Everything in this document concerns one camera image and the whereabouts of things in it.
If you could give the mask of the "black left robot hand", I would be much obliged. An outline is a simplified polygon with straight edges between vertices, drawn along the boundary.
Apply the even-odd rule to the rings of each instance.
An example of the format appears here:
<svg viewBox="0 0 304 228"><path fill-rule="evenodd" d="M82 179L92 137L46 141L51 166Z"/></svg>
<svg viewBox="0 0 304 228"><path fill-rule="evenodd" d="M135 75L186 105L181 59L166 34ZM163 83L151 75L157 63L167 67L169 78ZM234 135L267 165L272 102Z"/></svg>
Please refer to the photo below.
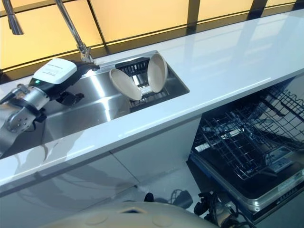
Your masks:
<svg viewBox="0 0 304 228"><path fill-rule="evenodd" d="M69 61L54 58L38 69L29 86L43 91L50 99L61 101L66 90L80 80L89 70L99 70L93 62Z"/></svg>

